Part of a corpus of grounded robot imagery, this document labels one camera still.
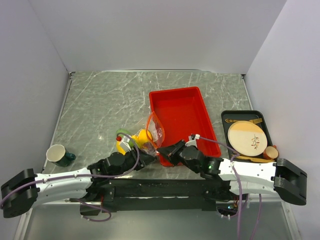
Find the marble surface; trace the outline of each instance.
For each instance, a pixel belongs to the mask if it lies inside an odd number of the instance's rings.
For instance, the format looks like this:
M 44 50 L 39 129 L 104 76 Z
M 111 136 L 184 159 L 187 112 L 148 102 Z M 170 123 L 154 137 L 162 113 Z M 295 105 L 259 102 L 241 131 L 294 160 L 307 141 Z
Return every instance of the marble surface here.
M 116 130 L 138 131 L 150 114 L 149 92 L 197 86 L 200 88 L 217 140 L 226 142 L 221 112 L 250 110 L 240 74 L 208 72 L 76 72 L 65 101 L 53 144 L 76 154 L 68 167 L 47 162 L 43 173 L 84 168 L 116 151 Z M 222 157 L 228 158 L 221 147 Z M 163 167 L 159 162 L 125 178 L 203 179 L 184 166 Z

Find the red plastic tray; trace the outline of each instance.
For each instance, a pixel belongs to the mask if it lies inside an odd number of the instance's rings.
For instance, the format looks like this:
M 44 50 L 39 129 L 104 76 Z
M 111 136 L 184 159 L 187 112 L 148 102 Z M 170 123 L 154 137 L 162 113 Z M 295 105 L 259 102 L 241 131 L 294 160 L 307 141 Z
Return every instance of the red plastic tray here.
M 181 139 L 187 142 L 191 134 L 217 140 L 198 87 L 152 91 L 149 93 L 149 99 L 151 111 L 155 112 L 165 131 L 161 147 L 170 146 Z M 216 143 L 199 139 L 197 146 L 207 156 L 221 156 Z M 172 166 L 162 156 L 160 162 L 163 166 Z

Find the white backdrop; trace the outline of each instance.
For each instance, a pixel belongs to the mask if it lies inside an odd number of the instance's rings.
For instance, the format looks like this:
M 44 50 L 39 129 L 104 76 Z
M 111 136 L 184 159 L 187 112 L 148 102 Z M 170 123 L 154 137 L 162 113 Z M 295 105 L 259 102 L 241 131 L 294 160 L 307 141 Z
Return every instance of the white backdrop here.
M 0 2 L 0 186 L 46 159 L 68 72 L 28 1 Z M 3 218 L 0 239 L 12 240 L 20 217 Z
M 29 0 L 68 71 L 247 73 L 286 0 Z
M 308 174 L 294 212 L 304 240 L 319 239 L 320 1 L 288 0 L 245 78 L 274 144 Z

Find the black tray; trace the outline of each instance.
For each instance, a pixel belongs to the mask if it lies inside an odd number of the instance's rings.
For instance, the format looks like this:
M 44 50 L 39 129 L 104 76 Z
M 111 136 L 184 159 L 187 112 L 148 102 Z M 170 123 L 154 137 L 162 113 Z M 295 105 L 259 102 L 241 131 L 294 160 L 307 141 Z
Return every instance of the black tray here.
M 262 119 L 262 122 L 258 123 L 257 125 L 264 131 L 266 139 L 267 139 L 267 145 L 272 146 L 272 141 L 268 132 L 268 128 L 266 125 L 266 121 L 264 119 L 264 116 L 261 112 L 255 111 L 255 110 L 225 110 L 221 113 L 222 118 L 222 125 L 224 130 L 224 136 L 226 140 L 226 144 L 232 148 L 229 139 L 228 139 L 228 130 L 233 124 L 233 122 L 226 122 L 226 119 L 232 119 L 232 120 L 244 120 L 249 121 L 253 119 Z M 234 153 L 228 149 L 229 158 L 231 158 Z M 255 158 L 263 159 L 263 154 L 260 154 L 258 156 L 255 156 Z

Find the mug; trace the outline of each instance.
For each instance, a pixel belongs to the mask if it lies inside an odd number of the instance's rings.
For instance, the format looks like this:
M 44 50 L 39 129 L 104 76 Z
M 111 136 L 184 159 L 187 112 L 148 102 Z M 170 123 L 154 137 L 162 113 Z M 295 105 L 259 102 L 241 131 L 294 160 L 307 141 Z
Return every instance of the mug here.
M 76 159 L 76 155 L 69 153 L 61 144 L 55 144 L 49 147 L 45 155 L 49 162 L 59 167 L 67 167 Z
M 263 151 L 263 158 L 268 160 L 274 160 L 279 156 L 279 152 L 277 150 L 277 146 L 267 146 Z

